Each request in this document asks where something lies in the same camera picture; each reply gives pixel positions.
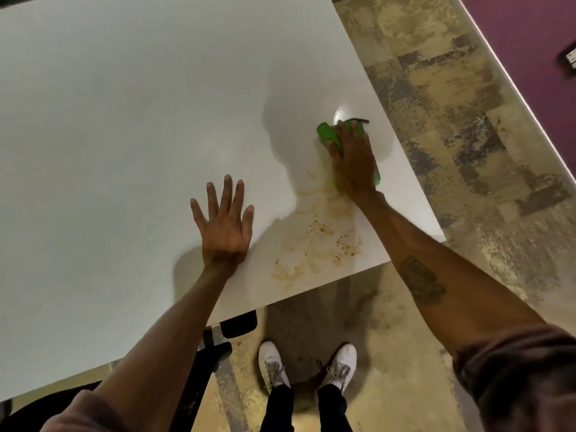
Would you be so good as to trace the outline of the person's right hand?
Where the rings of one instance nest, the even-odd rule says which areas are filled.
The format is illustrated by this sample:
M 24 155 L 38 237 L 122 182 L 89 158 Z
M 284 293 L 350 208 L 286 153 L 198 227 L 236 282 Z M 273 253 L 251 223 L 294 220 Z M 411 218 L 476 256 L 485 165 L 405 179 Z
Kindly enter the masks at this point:
M 335 129 L 343 148 L 341 168 L 332 168 L 336 185 L 342 193 L 360 205 L 376 193 L 373 177 L 376 160 L 369 134 L 364 131 L 362 144 L 354 146 L 349 144 L 349 130 L 342 120 L 338 121 Z

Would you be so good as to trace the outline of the person's left hand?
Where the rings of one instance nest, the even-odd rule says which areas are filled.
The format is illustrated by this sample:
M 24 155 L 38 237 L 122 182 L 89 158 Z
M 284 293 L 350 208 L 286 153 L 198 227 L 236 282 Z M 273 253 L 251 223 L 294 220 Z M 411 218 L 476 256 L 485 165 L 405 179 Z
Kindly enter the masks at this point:
M 219 216 L 221 197 L 218 198 L 212 182 L 206 184 L 206 192 L 207 225 L 199 230 L 205 270 L 217 271 L 229 279 L 246 259 L 251 245 L 251 242 L 244 242 L 241 232 L 242 216 L 248 207 L 244 207 L 245 184 L 242 180 L 233 181 L 232 205 L 227 216 Z

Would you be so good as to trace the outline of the green cleaning cloth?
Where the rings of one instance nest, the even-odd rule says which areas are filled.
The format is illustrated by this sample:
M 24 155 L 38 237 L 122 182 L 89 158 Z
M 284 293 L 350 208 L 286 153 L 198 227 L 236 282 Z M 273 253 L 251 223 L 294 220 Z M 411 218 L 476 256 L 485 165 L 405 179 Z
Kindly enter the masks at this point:
M 366 124 L 370 124 L 370 120 L 367 120 L 365 118 L 350 118 L 348 120 L 343 121 L 343 123 L 345 124 L 345 126 L 348 128 L 348 130 L 352 130 L 352 122 L 356 121 L 356 124 L 358 126 L 358 132 L 360 134 L 360 136 L 364 136 L 364 126 Z M 343 148 L 342 148 L 342 144 L 341 141 L 339 139 L 338 134 L 336 133 L 336 126 L 332 126 L 329 125 L 327 122 L 323 122 L 321 124 L 319 124 L 316 128 L 316 132 L 318 135 L 318 138 L 320 140 L 320 142 L 324 145 L 327 146 L 328 143 L 333 143 L 334 145 L 336 145 L 338 147 L 338 149 L 340 150 L 340 152 L 343 152 Z M 377 163 L 375 163 L 374 165 L 374 184 L 375 186 L 378 186 L 381 182 L 381 176 L 380 176 L 380 171 L 378 169 Z

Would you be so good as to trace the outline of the person's left forearm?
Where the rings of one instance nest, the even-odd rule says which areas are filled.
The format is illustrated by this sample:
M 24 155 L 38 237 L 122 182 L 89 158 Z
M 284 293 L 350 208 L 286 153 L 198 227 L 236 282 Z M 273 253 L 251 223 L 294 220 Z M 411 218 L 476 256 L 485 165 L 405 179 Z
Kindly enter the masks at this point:
M 206 266 L 192 287 L 168 309 L 97 386 L 132 432 L 167 430 L 195 360 L 203 331 L 237 266 Z

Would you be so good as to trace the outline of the person's right forearm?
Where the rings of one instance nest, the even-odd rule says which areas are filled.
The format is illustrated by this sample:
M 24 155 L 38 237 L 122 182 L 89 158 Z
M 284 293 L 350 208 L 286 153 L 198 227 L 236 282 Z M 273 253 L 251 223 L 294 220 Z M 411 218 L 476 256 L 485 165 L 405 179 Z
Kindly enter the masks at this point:
M 520 297 L 394 210 L 376 190 L 353 196 L 422 318 L 452 356 L 501 332 L 544 325 Z

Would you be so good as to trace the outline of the brown food spill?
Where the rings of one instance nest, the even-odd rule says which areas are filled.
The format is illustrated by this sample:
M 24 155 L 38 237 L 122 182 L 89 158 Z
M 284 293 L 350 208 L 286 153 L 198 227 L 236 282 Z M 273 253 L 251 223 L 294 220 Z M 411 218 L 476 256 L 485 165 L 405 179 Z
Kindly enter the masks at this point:
M 279 250 L 272 258 L 270 277 L 285 290 L 340 272 L 362 254 L 356 207 L 338 191 L 331 171 L 308 170 L 306 177 L 295 189 L 293 213 L 272 234 L 279 238 Z

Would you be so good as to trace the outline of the white left shoe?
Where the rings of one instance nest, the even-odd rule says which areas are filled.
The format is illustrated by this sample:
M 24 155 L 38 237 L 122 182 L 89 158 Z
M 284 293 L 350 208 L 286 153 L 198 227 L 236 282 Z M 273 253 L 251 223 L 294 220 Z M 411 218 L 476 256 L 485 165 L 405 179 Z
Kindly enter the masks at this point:
M 281 355 L 272 341 L 265 340 L 261 343 L 257 363 L 264 381 L 264 386 L 269 393 L 279 386 L 285 386 L 289 389 L 292 388 L 284 369 Z

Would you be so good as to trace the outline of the white shoe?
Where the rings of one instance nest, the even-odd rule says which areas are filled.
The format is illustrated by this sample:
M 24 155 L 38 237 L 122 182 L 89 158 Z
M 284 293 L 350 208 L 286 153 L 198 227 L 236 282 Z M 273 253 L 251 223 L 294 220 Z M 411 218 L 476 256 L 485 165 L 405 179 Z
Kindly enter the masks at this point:
M 269 393 L 279 386 L 285 386 L 289 389 L 292 388 L 284 369 L 281 355 L 272 341 L 265 340 L 261 343 L 257 363 L 264 381 L 264 386 Z
M 318 396 L 320 390 L 326 386 L 333 386 L 342 395 L 356 372 L 356 366 L 356 347 L 351 343 L 343 344 L 335 353 L 330 365 L 327 366 L 325 377 L 316 389 L 315 395 Z

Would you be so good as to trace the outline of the black chair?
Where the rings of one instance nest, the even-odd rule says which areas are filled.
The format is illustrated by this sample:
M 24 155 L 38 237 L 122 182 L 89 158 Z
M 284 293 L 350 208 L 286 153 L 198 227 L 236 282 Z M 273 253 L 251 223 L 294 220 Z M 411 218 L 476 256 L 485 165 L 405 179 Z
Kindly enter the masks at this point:
M 233 339 L 252 332 L 257 327 L 255 310 L 220 323 L 220 331 L 225 339 Z M 191 432 L 210 377 L 220 362 L 227 359 L 232 351 L 229 341 L 216 344 L 212 330 L 203 333 L 204 345 L 198 350 L 190 375 L 178 402 L 169 432 Z M 77 386 L 41 397 L 14 414 L 11 413 L 12 400 L 0 404 L 0 432 L 40 432 L 42 426 L 53 416 L 60 414 L 82 390 L 92 391 L 99 382 Z

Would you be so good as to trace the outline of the white right shoe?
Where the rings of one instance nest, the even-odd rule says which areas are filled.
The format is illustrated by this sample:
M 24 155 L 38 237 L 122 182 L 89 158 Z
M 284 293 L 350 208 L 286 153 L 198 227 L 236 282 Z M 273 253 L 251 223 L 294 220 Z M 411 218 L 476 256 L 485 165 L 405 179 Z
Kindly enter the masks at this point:
M 356 347 L 351 343 L 343 344 L 335 353 L 330 365 L 327 366 L 325 377 L 316 389 L 315 395 L 318 396 L 320 390 L 326 386 L 333 386 L 342 395 L 356 372 L 356 366 Z

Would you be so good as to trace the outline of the black trousers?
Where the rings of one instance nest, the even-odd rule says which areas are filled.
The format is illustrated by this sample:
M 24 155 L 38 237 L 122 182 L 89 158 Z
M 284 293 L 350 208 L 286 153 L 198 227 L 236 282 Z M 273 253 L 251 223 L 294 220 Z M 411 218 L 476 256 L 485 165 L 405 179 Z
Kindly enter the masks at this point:
M 287 385 L 273 387 L 265 408 L 260 432 L 295 432 L 293 415 L 311 414 L 319 419 L 320 432 L 353 432 L 346 415 L 347 401 L 333 385 L 322 386 L 312 408 L 295 409 L 295 396 Z

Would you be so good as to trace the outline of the brown left sleeve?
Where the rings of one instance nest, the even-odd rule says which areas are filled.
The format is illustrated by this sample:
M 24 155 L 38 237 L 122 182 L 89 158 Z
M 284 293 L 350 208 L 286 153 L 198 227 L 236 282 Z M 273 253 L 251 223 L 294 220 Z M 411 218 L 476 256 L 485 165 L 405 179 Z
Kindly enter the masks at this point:
M 45 422 L 40 432 L 131 432 L 121 416 L 101 397 L 82 390 L 60 414 Z

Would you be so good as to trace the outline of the brown sleeve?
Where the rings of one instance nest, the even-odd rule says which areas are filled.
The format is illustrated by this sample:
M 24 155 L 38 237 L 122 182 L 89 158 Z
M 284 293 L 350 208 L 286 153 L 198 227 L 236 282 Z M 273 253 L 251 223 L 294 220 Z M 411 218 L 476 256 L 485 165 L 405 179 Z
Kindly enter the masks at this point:
M 131 432 L 121 416 L 101 397 L 82 390 L 60 414 L 45 422 L 40 432 Z
M 576 432 L 576 337 L 531 325 L 463 346 L 455 375 L 484 432 Z

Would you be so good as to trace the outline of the brown right sleeve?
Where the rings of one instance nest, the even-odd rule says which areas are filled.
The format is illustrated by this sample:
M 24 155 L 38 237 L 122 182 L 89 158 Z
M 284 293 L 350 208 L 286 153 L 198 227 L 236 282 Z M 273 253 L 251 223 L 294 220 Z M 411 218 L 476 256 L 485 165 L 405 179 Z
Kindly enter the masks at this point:
M 576 432 L 576 337 L 531 325 L 463 346 L 455 375 L 484 432 Z

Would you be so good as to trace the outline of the white wall skirting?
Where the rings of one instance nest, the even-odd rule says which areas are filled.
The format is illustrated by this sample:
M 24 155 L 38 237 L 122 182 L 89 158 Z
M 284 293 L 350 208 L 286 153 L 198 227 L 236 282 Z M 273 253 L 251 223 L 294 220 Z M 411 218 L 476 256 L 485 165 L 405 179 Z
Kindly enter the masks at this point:
M 576 188 L 576 0 L 457 0 Z

